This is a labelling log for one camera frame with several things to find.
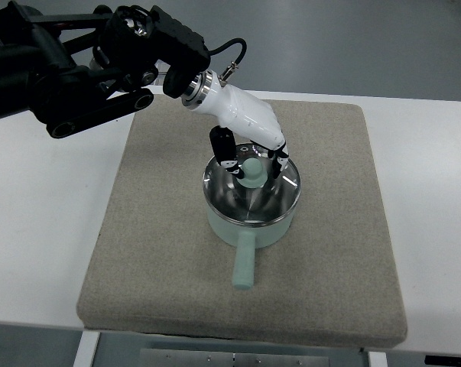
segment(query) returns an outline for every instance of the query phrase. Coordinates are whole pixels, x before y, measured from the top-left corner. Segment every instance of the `metal plate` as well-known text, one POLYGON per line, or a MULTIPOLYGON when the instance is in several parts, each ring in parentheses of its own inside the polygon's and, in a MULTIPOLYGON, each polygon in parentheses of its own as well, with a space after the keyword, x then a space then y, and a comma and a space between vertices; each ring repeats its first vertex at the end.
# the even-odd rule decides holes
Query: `metal plate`
POLYGON ((139 367, 329 367, 328 357, 141 349, 139 367))

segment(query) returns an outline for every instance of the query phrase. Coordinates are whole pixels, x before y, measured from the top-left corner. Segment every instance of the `screw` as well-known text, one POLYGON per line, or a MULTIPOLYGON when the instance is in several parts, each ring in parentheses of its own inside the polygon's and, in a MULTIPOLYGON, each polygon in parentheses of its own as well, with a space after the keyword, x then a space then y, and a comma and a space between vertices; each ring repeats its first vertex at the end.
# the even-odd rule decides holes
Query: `screw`
POLYGON ((105 83, 98 83, 96 87, 99 88, 102 93, 108 92, 108 86, 105 83))
POLYGON ((150 83, 152 83, 155 80, 156 76, 155 73, 148 71, 144 73, 141 77, 141 84, 142 86, 148 86, 150 83))
POLYGON ((128 85, 133 84, 133 79, 131 78, 131 75, 130 75, 130 74, 126 74, 126 75, 123 77, 123 82, 127 83, 128 85))

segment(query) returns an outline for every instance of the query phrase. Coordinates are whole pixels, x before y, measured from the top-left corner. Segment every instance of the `pot rim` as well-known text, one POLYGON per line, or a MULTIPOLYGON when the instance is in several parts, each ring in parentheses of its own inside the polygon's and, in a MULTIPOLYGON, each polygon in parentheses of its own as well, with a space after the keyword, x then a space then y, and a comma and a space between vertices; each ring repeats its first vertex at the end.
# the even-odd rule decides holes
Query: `pot rim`
MULTIPOLYGON (((214 159, 215 157, 212 157, 209 161, 208 161, 208 164, 214 159)), ((287 216, 289 216, 290 214, 292 214, 292 212, 295 210, 295 207, 297 206, 298 204, 298 198, 300 197, 301 195, 301 178, 300 178, 300 173, 298 172, 298 169, 297 169, 297 166, 293 163, 293 161, 291 159, 288 159, 288 164, 290 164, 293 169, 295 170, 296 172, 296 175, 297 175, 297 178, 298 178, 298 182, 300 183, 299 185, 299 188, 298 188, 298 194, 296 195, 296 197, 294 198, 294 202, 291 204, 291 206, 288 208, 288 210, 286 212, 284 212, 283 214, 281 214, 279 217, 277 218, 274 218, 273 220, 268 220, 267 222, 242 222, 240 220, 237 220, 237 219, 233 219, 233 218, 230 218, 228 216, 226 216, 225 214, 222 214, 220 211, 218 211, 217 208, 215 208, 211 202, 209 201, 209 198, 208 198, 208 195, 206 193, 206 191, 204 190, 204 182, 203 182, 203 193, 205 195, 205 200, 206 200, 206 204, 211 208, 211 210, 217 215, 219 216, 220 218, 224 219, 226 222, 230 222, 232 224, 235 224, 237 226, 241 226, 241 227, 245 227, 245 228, 261 228, 261 227, 267 227, 267 226, 272 226, 273 224, 276 224, 280 221, 282 221, 284 218, 286 218, 287 216)))

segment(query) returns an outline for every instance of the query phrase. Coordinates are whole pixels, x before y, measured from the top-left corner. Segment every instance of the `gray floor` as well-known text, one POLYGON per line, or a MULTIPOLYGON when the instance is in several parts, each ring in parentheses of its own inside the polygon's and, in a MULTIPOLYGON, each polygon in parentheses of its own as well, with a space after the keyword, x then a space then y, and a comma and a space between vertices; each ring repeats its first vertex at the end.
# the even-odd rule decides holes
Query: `gray floor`
MULTIPOLYGON (((46 15, 90 13, 98 4, 20 3, 46 15)), ((461 0, 137 3, 161 6, 203 35, 210 49, 232 37, 246 39, 248 53, 231 80, 243 89, 461 101, 461 0)), ((0 1, 0 8, 5 5, 0 1)), ((71 32, 64 40, 77 35, 71 32)), ((214 57, 212 68, 222 70, 238 52, 235 47, 214 57)), ((89 59, 89 52, 76 56, 78 63, 89 59)), ((0 365, 72 365, 79 339, 79 332, 69 330, 0 326, 0 365)), ((150 343, 145 336, 103 334, 95 365, 136 365, 138 350, 150 343)), ((342 365, 361 363, 356 357, 346 360, 342 365)), ((394 367, 420 366, 423 360, 388 355, 394 367)))

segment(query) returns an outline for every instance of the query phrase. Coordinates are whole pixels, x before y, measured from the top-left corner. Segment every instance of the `pot handle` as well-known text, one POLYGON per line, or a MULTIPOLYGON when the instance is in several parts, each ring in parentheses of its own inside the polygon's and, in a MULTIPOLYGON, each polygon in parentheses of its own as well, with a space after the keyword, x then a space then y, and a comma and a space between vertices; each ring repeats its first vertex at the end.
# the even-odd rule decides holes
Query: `pot handle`
POLYGON ((254 285, 255 233, 239 232, 233 265, 232 285, 246 291, 254 285))

